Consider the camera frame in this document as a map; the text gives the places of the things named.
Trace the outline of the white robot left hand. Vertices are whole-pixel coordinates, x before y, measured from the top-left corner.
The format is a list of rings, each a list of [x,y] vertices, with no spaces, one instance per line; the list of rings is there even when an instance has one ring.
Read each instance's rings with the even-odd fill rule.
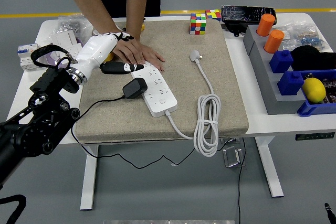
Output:
[[[77,75],[82,82],[87,82],[94,69],[100,68],[104,74],[128,74],[144,69],[144,65],[110,61],[104,63],[108,54],[116,47],[119,40],[131,40],[127,33],[107,33],[92,36],[76,57],[69,72]]]

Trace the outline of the person's right hand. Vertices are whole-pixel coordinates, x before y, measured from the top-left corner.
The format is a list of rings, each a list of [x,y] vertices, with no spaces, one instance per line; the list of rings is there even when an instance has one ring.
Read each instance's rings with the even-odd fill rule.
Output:
[[[125,63],[144,63],[142,44],[140,43],[141,29],[133,29],[127,26],[126,33],[131,35],[133,39],[129,41],[119,40],[112,52]]]

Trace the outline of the person's left hand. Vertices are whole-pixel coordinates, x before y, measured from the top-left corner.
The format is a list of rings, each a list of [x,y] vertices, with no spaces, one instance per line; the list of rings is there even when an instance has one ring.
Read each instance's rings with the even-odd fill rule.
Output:
[[[149,63],[151,63],[153,66],[155,66],[159,71],[164,71],[163,63],[165,62],[165,59],[162,55],[160,55],[158,52],[153,50],[151,47],[143,45],[141,42],[138,41],[141,56],[143,59]]]

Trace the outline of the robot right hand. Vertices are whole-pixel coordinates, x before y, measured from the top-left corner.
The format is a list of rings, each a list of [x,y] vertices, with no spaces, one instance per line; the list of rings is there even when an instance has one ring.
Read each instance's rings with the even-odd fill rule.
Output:
[[[328,203],[324,204],[328,219],[331,224],[336,224],[336,216]]]

